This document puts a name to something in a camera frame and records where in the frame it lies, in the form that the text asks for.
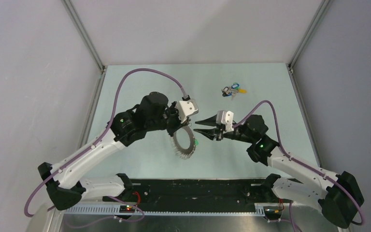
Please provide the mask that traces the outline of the metal disc with keyrings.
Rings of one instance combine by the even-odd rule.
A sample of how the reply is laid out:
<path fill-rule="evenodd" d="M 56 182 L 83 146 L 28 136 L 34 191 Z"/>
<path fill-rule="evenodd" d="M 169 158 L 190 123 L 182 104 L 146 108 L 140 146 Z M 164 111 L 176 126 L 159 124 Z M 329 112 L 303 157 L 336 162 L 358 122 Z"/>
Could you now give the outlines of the metal disc with keyrings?
<path fill-rule="evenodd" d="M 196 149 L 196 140 L 189 126 L 182 127 L 171 137 L 175 155 L 183 160 L 191 158 Z"/>

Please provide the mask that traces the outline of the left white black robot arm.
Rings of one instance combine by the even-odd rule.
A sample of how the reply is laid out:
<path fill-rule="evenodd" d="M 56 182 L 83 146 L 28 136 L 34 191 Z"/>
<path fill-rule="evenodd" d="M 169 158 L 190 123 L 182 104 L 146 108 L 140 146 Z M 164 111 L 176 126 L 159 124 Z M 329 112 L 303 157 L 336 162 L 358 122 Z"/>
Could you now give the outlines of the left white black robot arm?
<path fill-rule="evenodd" d="M 98 137 L 65 160 L 56 164 L 42 163 L 38 171 L 54 207 L 62 211 L 81 200 L 98 197 L 130 200 L 133 184 L 126 174 L 101 178 L 85 178 L 85 174 L 111 154 L 143 139 L 150 131 L 163 130 L 173 137 L 197 112 L 194 99 L 169 104 L 164 94 L 151 92 L 133 108 L 116 114 Z"/>

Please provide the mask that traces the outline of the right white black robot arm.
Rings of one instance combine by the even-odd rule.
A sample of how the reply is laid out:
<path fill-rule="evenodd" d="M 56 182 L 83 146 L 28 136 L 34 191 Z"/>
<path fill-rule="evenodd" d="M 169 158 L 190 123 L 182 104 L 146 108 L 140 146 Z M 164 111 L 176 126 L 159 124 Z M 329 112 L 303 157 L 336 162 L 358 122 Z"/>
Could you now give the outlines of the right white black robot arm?
<path fill-rule="evenodd" d="M 356 178 L 349 172 L 338 174 L 313 166 L 283 151 L 280 142 L 266 133 L 263 117 L 251 115 L 241 125 L 231 121 L 231 112 L 220 112 L 219 116 L 199 121 L 210 129 L 195 129 L 213 141 L 230 139 L 249 143 L 246 152 L 255 163 L 282 171 L 295 181 L 278 174 L 269 175 L 261 189 L 262 198 L 274 202 L 277 198 L 287 199 L 317 210 L 333 225 L 347 229 L 356 224 L 354 217 L 364 203 Z"/>

